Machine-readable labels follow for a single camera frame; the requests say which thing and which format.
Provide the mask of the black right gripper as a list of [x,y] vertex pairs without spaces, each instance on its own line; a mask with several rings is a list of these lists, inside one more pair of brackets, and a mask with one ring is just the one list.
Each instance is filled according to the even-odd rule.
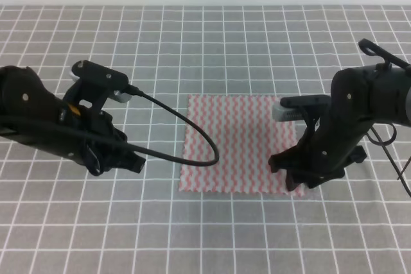
[[[268,160],[271,173],[286,171],[286,188],[294,191],[304,184],[309,189],[321,181],[344,176],[346,160],[371,127],[371,68],[348,68],[336,73],[331,82],[331,103],[320,117],[320,126],[309,141],[309,154],[290,148]],[[305,172],[310,170],[318,176]]]

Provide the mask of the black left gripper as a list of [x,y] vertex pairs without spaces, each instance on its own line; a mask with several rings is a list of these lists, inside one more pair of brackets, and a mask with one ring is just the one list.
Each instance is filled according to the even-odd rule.
[[81,101],[72,105],[42,87],[19,91],[19,140],[84,166],[93,176],[114,168],[140,173],[146,159],[116,146],[126,135],[114,127],[112,116]]

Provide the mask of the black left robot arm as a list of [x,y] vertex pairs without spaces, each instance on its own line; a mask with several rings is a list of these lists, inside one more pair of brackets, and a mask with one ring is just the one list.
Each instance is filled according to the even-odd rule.
[[1,136],[86,167],[94,176],[113,168],[140,173],[145,159],[127,149],[127,136],[102,110],[125,90],[128,77],[100,65],[73,67],[78,77],[63,98],[33,69],[1,68]]

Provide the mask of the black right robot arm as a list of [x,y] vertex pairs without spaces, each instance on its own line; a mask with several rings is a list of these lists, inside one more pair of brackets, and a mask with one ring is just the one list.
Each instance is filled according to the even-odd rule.
[[365,160],[358,143],[374,124],[410,126],[410,64],[367,39],[358,47],[383,62],[337,72],[330,95],[285,97],[272,109],[276,121],[306,123],[295,146],[268,160],[272,173],[285,170],[288,191],[344,177],[346,167]]

